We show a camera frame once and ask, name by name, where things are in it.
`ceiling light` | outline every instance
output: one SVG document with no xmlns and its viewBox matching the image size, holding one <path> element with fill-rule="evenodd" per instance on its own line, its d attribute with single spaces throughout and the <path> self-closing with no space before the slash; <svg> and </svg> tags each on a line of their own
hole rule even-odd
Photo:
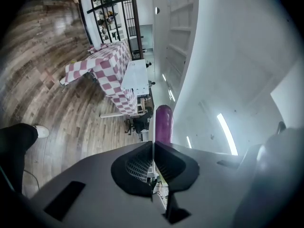
<svg viewBox="0 0 304 228">
<path fill-rule="evenodd" d="M 155 7 L 155 14 L 158 14 L 161 10 L 158 7 Z"/>
<path fill-rule="evenodd" d="M 171 91 L 171 90 L 169 90 L 169 91 L 170 91 L 170 94 L 171 94 L 171 96 L 172 96 L 173 101 L 175 102 L 175 98 L 174 98 L 174 96 L 173 96 L 173 94 L 172 94 L 172 91 Z"/>
<path fill-rule="evenodd" d="M 219 114 L 217 116 L 218 120 L 219 120 L 219 123 L 221 124 L 223 130 L 224 130 L 224 133 L 226 135 L 226 138 L 227 138 L 227 141 L 228 141 L 228 144 L 229 144 L 229 147 L 230 147 L 230 151 L 231 151 L 231 154 L 232 155 L 238 155 L 238 151 L 237 151 L 237 148 L 236 148 L 236 145 L 234 143 L 234 140 L 232 138 L 232 135 L 231 135 L 231 132 L 228 128 L 228 125 L 223 117 L 222 114 Z"/>
<path fill-rule="evenodd" d="M 191 143 L 190 143 L 190 140 L 189 140 L 189 137 L 188 137 L 188 136 L 187 136 L 187 141 L 188 141 L 189 148 L 192 149 Z"/>
</svg>

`white table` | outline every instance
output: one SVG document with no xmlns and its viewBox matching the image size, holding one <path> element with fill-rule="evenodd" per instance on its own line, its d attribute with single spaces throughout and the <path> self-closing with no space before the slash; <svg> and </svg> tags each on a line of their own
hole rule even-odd
<svg viewBox="0 0 304 228">
<path fill-rule="evenodd" d="M 149 94 L 149 81 L 145 59 L 130 61 L 128 63 L 121 89 L 133 89 L 135 96 Z"/>
</svg>

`purple cylinder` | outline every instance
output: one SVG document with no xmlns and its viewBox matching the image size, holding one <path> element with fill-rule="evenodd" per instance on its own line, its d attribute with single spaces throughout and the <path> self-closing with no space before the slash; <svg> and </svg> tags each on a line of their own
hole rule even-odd
<svg viewBox="0 0 304 228">
<path fill-rule="evenodd" d="M 160 105 L 156 110 L 155 140 L 171 143 L 173 136 L 173 112 L 167 105 Z"/>
</svg>

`black chair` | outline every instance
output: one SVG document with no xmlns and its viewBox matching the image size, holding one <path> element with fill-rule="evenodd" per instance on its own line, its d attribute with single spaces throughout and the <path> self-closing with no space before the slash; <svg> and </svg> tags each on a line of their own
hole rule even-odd
<svg viewBox="0 0 304 228">
<path fill-rule="evenodd" d="M 131 135 L 131 130 L 133 128 L 137 133 L 141 133 L 143 129 L 149 129 L 148 119 L 153 116 L 153 111 L 148 111 L 146 114 L 142 115 L 138 118 L 133 118 L 133 124 L 131 124 L 131 120 L 127 119 L 125 122 L 129 121 L 129 128 L 125 133 L 129 133 Z"/>
</svg>

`black pants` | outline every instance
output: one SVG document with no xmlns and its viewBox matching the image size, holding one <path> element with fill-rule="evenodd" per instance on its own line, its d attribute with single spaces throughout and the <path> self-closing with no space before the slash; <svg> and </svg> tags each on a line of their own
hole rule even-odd
<svg viewBox="0 0 304 228">
<path fill-rule="evenodd" d="M 25 123 L 0 129 L 0 166 L 16 192 L 22 192 L 25 153 L 37 138 L 36 128 Z"/>
</svg>

